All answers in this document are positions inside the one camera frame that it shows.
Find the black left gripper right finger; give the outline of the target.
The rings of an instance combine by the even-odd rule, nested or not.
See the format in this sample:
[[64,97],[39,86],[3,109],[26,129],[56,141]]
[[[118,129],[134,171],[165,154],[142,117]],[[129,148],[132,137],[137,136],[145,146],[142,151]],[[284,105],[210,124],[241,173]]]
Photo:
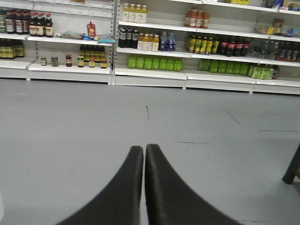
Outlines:
[[150,225],[238,224],[191,189],[157,144],[146,146],[145,198]]

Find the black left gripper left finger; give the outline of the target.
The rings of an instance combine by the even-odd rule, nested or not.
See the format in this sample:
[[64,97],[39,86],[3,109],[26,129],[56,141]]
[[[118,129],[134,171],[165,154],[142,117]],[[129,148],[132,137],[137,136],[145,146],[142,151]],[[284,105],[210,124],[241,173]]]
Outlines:
[[106,187],[60,225],[139,225],[143,149],[132,146]]

